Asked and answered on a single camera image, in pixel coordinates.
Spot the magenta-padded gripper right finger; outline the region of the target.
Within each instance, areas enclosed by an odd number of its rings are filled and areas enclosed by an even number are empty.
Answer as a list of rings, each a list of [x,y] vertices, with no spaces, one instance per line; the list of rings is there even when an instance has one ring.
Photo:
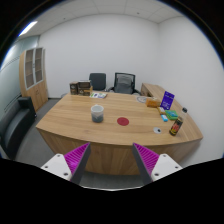
[[[182,169],[168,154],[157,154],[137,143],[133,144],[132,152],[144,185]]]

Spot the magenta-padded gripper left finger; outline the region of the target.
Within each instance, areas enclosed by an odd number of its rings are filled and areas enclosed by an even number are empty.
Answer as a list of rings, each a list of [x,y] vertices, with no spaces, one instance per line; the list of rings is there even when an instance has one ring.
[[[90,154],[90,144],[86,143],[65,155],[55,154],[42,166],[42,169],[65,180],[79,184]]]

